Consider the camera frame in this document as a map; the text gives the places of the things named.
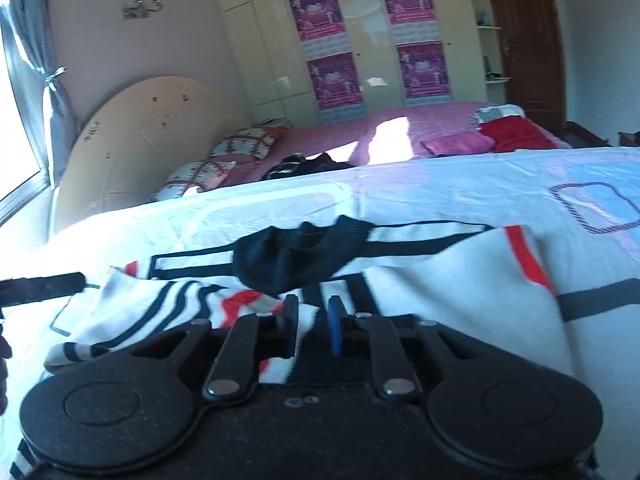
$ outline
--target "headboard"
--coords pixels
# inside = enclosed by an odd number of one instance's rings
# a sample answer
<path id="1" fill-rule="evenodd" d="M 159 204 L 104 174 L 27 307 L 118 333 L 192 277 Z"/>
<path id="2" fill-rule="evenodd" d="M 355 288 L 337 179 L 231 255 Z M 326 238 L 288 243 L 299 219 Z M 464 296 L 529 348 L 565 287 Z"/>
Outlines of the headboard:
<path id="1" fill-rule="evenodd" d="M 172 171 L 248 127 L 219 92 L 164 76 L 127 88 L 87 123 L 52 213 L 55 234 L 94 214 L 145 203 Z"/>

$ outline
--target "window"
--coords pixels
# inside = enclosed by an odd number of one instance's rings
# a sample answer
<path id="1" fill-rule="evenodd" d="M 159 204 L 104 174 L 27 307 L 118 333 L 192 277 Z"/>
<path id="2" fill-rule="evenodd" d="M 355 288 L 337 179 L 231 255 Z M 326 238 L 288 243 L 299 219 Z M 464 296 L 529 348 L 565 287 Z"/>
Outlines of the window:
<path id="1" fill-rule="evenodd" d="M 0 6 L 8 0 L 0 0 Z M 24 130 L 0 35 L 0 225 L 46 185 Z"/>

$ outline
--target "pink bedsheet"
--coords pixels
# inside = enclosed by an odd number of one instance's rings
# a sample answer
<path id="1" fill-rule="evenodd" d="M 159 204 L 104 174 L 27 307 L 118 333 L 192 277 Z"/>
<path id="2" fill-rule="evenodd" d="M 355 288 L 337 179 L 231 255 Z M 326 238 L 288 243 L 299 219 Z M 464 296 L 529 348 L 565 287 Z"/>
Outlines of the pink bedsheet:
<path id="1" fill-rule="evenodd" d="M 360 121 L 297 130 L 279 142 L 264 160 L 236 166 L 224 186 L 256 182 L 293 153 L 312 156 L 330 152 L 337 162 L 348 161 L 356 166 L 426 156 L 421 140 L 472 129 L 471 115 L 488 105 L 466 102 L 398 108 L 373 113 Z M 544 128 L 538 128 L 558 148 L 571 148 Z"/>

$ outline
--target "poster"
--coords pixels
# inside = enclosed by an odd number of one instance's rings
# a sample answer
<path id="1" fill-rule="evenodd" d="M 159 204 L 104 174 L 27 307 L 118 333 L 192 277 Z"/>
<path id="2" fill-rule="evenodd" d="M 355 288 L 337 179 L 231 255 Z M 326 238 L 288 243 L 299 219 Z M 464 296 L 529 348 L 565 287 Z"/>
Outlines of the poster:
<path id="1" fill-rule="evenodd" d="M 338 0 L 289 0 L 305 60 L 350 52 Z"/>
<path id="2" fill-rule="evenodd" d="M 398 47 L 408 106 L 449 103 L 449 77 L 441 43 Z"/>
<path id="3" fill-rule="evenodd" d="M 364 103 L 350 52 L 312 60 L 307 65 L 322 124 L 364 118 Z"/>
<path id="4" fill-rule="evenodd" d="M 433 0 L 385 0 L 396 45 L 440 41 Z"/>

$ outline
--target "bedspread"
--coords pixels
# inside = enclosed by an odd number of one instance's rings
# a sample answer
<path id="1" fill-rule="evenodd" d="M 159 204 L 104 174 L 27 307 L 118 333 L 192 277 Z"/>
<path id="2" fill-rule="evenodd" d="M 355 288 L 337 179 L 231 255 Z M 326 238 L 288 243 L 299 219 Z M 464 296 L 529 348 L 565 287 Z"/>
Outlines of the bedspread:
<path id="1" fill-rule="evenodd" d="M 425 105 L 376 112 L 368 119 L 296 130 L 279 142 L 267 158 L 240 164 L 229 175 L 225 187 L 257 182 L 283 158 L 293 153 L 305 156 L 329 152 L 336 162 L 354 166 L 402 162 L 426 155 L 422 140 L 472 130 L 471 116 L 483 102 Z M 560 149 L 566 142 L 535 125 Z"/>
<path id="2" fill-rule="evenodd" d="M 57 235 L 18 276 L 82 271 L 100 285 L 109 266 L 230 243 L 267 226 L 457 220 L 530 226 L 559 298 L 574 374 L 604 406 L 600 472 L 640 471 L 640 152 L 597 148 L 411 160 L 257 182 L 94 216 Z M 89 304 L 89 289 L 79 299 Z M 4 333 L 10 406 L 0 419 L 1 468 L 20 440 L 18 406 L 48 349 L 82 312 L 66 300 L 9 311 Z M 598 347 L 590 342 L 597 340 Z"/>

